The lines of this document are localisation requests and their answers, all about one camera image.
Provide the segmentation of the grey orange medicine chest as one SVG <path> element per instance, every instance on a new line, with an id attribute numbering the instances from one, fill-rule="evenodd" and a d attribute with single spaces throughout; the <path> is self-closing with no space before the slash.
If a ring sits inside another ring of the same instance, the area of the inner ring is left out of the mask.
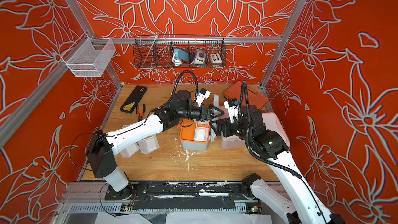
<path id="1" fill-rule="evenodd" d="M 224 114 L 218 107 L 208 104 L 201 106 L 188 105 L 187 110 L 181 110 L 178 127 L 181 146 L 186 150 L 206 151 L 210 142 L 210 122 Z"/>

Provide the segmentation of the orange tray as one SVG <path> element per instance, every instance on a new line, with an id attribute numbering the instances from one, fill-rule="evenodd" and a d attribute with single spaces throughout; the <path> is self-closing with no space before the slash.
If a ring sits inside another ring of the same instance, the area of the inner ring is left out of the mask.
<path id="1" fill-rule="evenodd" d="M 208 138 L 208 142 L 209 142 L 209 139 L 210 139 L 210 126 L 209 125 L 196 123 L 193 120 L 183 119 L 180 127 L 181 127 L 181 131 L 180 131 L 179 137 L 180 137 L 181 141 L 189 142 L 189 143 L 204 143 L 204 142 L 194 141 L 194 135 L 195 135 L 196 128 L 204 127 L 204 128 L 208 128 L 208 130 L 209 130 L 209 138 Z"/>

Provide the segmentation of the white pink first aid kit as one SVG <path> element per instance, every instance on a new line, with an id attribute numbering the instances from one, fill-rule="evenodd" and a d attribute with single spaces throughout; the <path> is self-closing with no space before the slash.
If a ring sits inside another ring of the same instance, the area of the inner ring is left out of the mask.
<path id="1" fill-rule="evenodd" d="M 263 122 L 266 128 L 271 131 L 277 132 L 285 141 L 287 146 L 290 148 L 290 140 L 282 127 L 277 115 L 275 113 L 262 113 Z"/>

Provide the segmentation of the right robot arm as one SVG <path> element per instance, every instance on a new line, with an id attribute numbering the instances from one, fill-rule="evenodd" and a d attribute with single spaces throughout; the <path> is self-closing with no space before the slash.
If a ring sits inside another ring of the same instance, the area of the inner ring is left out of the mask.
<path id="1" fill-rule="evenodd" d="M 245 140 L 248 152 L 267 164 L 288 194 L 283 197 L 256 173 L 242 180 L 250 197 L 272 209 L 285 224 L 343 224 L 316 196 L 298 169 L 290 152 L 290 141 L 274 113 L 261 113 L 255 106 L 242 109 L 238 117 L 224 118 L 210 124 L 217 136 L 236 136 Z"/>

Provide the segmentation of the pink medicine chest box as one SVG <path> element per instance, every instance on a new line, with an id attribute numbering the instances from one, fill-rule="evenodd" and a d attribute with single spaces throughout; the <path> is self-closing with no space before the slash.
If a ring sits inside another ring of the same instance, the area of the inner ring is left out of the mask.
<path id="1" fill-rule="evenodd" d="M 219 136 L 219 143 L 222 149 L 238 149 L 245 146 L 245 140 L 240 139 L 238 136 L 233 135 L 229 137 Z"/>

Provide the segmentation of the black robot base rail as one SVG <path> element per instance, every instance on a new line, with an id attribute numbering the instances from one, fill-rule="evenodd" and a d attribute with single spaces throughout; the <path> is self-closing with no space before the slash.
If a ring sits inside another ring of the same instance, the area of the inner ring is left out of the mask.
<path id="1" fill-rule="evenodd" d="M 222 197 L 231 200 L 253 200 L 255 197 L 241 181 L 134 181 L 131 190 L 105 191 L 106 201 L 146 200 L 154 198 Z"/>

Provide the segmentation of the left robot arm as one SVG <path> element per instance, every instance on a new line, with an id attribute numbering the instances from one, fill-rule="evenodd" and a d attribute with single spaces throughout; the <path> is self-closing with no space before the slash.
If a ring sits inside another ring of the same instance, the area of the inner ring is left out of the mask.
<path id="1" fill-rule="evenodd" d="M 116 163 L 117 154 L 145 138 L 176 126 L 181 119 L 210 121 L 223 115 L 224 111 L 212 104 L 206 107 L 198 102 L 194 106 L 191 93 L 179 90 L 147 118 L 117 131 L 104 133 L 99 130 L 93 133 L 86 157 L 95 178 L 105 180 L 117 193 L 132 191 L 129 179 Z"/>

